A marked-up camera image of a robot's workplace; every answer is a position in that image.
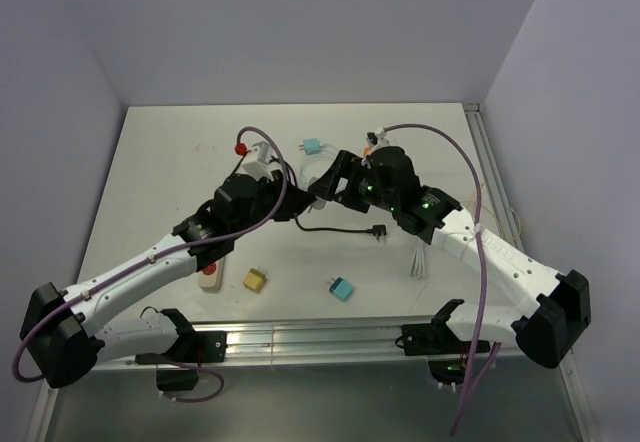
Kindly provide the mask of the white dual usb charger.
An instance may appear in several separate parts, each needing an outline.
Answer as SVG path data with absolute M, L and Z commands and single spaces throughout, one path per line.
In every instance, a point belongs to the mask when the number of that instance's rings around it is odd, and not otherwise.
M 314 202 L 310 204 L 308 211 L 311 212 L 312 210 L 322 210 L 325 206 L 326 206 L 325 200 L 316 199 Z

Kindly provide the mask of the yellow olive charger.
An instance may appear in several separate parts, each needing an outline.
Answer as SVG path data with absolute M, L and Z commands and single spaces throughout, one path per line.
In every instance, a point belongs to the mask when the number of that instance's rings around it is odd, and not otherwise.
M 260 293 L 268 280 L 268 271 L 262 267 L 252 267 L 243 279 L 243 286 L 253 293 Z

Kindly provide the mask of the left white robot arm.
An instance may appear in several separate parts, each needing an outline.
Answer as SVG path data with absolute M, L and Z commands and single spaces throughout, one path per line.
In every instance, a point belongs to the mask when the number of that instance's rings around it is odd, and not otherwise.
M 77 382 L 99 361 L 114 357 L 122 332 L 108 325 L 117 315 L 218 262 L 242 236 L 269 221 L 288 221 L 315 200 L 280 170 L 260 179 L 235 174 L 194 214 L 129 261 L 65 289 L 51 283 L 38 287 L 20 329 L 13 377 L 22 383 L 44 380 L 52 388 Z

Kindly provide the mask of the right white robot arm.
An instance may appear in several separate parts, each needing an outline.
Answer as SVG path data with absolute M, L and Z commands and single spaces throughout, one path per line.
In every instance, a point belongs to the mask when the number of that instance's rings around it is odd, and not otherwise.
M 498 287 L 507 306 L 480 307 L 462 299 L 447 302 L 424 325 L 402 329 L 408 355 L 453 353 L 479 339 L 516 345 L 530 360 L 557 367 L 591 322 L 589 282 L 575 270 L 562 274 L 482 228 L 444 191 L 422 184 L 404 150 L 389 146 L 361 158 L 340 151 L 308 190 L 326 201 L 367 212 L 389 212 L 405 232 L 450 254 Z

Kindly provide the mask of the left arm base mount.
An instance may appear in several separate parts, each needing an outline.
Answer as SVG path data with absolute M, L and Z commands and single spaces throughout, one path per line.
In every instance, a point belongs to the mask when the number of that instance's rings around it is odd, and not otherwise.
M 221 363 L 226 355 L 227 334 L 224 331 L 194 332 L 184 341 L 162 354 L 136 355 L 137 365 L 156 366 L 155 381 L 160 395 L 181 403 L 199 403 L 219 396 L 225 386 L 224 377 L 210 364 Z M 208 395 L 195 395 L 200 382 L 213 380 L 217 387 Z

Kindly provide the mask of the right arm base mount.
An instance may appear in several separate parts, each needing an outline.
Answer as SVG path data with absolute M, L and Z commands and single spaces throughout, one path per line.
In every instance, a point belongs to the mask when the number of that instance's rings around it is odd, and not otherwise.
M 429 373 L 437 384 L 463 384 L 471 343 L 459 340 L 446 325 L 402 325 L 394 345 L 407 357 L 426 356 Z

